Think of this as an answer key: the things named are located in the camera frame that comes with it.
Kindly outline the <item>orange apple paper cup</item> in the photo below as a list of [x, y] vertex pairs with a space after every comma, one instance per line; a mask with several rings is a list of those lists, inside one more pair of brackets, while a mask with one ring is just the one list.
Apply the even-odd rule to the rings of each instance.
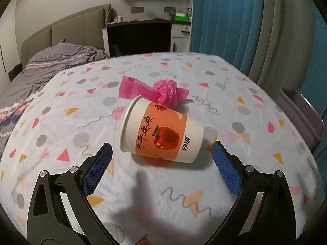
[[192, 163], [201, 149], [203, 134], [199, 121], [137, 96], [123, 119], [120, 149], [143, 157]]

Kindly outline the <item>pink knotted plastic bag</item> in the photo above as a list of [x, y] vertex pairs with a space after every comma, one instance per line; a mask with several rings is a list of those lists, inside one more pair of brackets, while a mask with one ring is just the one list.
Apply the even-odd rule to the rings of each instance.
[[156, 104], [175, 108], [184, 102], [189, 95], [189, 90], [180, 88], [172, 80], [159, 80], [153, 87], [133, 77], [124, 76], [120, 83], [118, 97], [132, 100], [137, 96], [155, 102]]

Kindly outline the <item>grey plastic trash bin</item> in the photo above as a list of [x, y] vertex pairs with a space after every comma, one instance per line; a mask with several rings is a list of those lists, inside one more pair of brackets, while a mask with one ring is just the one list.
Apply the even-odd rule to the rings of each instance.
[[325, 123], [310, 102], [297, 90], [281, 89], [277, 105], [298, 130], [313, 151], [325, 136]]

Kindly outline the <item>patterned white table cloth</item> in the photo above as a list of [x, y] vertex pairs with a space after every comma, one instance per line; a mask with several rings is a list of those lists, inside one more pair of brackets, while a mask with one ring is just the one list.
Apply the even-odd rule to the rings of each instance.
[[[144, 116], [135, 153], [120, 149], [130, 101], [124, 77], [147, 85], [173, 80], [189, 91], [173, 119]], [[286, 114], [254, 82], [218, 56], [155, 53], [105, 59], [57, 73], [23, 106], [1, 158], [1, 204], [22, 234], [43, 170], [66, 172], [104, 143], [113, 161], [87, 197], [121, 244], [206, 242], [236, 200], [211, 158], [220, 141], [259, 172], [284, 172], [303, 232], [324, 200], [314, 157]]]

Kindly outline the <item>grey striped duvet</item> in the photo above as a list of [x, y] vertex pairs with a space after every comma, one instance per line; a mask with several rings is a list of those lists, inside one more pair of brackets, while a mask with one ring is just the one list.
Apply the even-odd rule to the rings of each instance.
[[59, 72], [108, 57], [104, 50], [60, 42], [34, 55], [8, 87], [1, 92], [1, 153], [33, 95]]

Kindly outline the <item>black bedside table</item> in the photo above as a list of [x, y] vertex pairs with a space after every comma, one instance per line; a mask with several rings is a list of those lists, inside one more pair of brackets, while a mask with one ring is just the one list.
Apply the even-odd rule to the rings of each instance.
[[9, 79], [12, 82], [14, 78], [23, 71], [22, 64], [17, 64], [11, 71], [8, 73]]

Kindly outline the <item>grey curtain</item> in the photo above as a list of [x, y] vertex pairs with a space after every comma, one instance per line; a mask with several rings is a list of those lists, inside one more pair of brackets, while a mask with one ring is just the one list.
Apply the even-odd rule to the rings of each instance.
[[312, 0], [264, 0], [263, 19], [249, 78], [271, 98], [300, 90], [314, 45]]

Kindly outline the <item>grey upholstered headboard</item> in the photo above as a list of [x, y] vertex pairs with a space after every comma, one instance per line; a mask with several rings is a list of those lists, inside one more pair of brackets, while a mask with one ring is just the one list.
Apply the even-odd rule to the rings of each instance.
[[28, 61], [38, 52], [61, 41], [103, 50], [103, 26], [109, 9], [110, 4], [88, 8], [37, 31], [22, 42], [22, 66], [26, 67]]

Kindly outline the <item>dark desk with drawers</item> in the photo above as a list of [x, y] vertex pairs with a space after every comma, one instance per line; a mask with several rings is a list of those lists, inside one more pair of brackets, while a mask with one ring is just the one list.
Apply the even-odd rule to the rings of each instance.
[[104, 48], [110, 57], [188, 52], [191, 23], [172, 20], [138, 20], [103, 26]]

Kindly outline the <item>blue curtain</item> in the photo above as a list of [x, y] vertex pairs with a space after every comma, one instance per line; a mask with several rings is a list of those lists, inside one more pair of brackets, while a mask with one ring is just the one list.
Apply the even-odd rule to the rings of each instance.
[[[310, 102], [326, 127], [326, 6], [322, 0], [312, 2], [313, 51], [303, 86], [297, 91]], [[263, 5], [264, 0], [193, 0], [191, 51], [222, 57], [249, 78]]]

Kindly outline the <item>green box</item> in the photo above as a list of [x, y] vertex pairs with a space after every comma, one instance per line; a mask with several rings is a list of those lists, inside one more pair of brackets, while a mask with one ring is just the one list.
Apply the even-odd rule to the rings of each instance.
[[176, 13], [174, 15], [174, 21], [176, 22], [188, 22], [188, 16], [184, 13]]

